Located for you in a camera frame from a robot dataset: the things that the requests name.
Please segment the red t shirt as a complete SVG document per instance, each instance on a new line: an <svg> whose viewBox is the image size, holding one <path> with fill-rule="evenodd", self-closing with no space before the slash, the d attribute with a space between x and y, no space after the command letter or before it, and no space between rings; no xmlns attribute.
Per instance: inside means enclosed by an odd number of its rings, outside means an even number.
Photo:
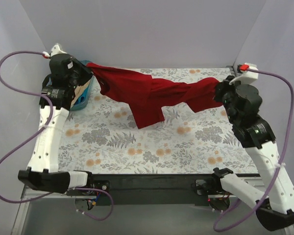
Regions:
<svg viewBox="0 0 294 235"><path fill-rule="evenodd" d="M95 63L88 63L87 67L96 77L102 95L129 105L139 129L164 121L164 106L184 102L197 113L222 105L214 101L219 82L212 77L188 84Z"/></svg>

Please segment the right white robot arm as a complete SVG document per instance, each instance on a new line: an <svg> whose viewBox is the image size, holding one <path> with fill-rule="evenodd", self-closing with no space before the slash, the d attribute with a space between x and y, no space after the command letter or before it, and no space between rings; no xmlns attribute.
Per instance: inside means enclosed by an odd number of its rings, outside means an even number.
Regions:
<svg viewBox="0 0 294 235"><path fill-rule="evenodd" d="M220 195L229 192L247 204L268 231L293 225L294 185L270 125L258 115L258 90L230 76L216 86L214 100L223 104L234 136L253 160L266 190L256 189L228 168L214 168L212 190Z"/></svg>

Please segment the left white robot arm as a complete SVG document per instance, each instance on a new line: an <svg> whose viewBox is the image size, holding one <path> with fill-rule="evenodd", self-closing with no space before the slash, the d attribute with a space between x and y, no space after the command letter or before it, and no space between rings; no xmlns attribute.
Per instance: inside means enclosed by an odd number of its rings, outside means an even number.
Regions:
<svg viewBox="0 0 294 235"><path fill-rule="evenodd" d="M77 187L82 195L94 192L94 183L85 171L60 172L58 151L65 121L76 103L87 103L88 86L93 74L89 68L67 53L50 57L51 74L43 81L40 124L43 129L36 139L32 157L26 170L18 173L18 179L33 190L65 193Z"/></svg>

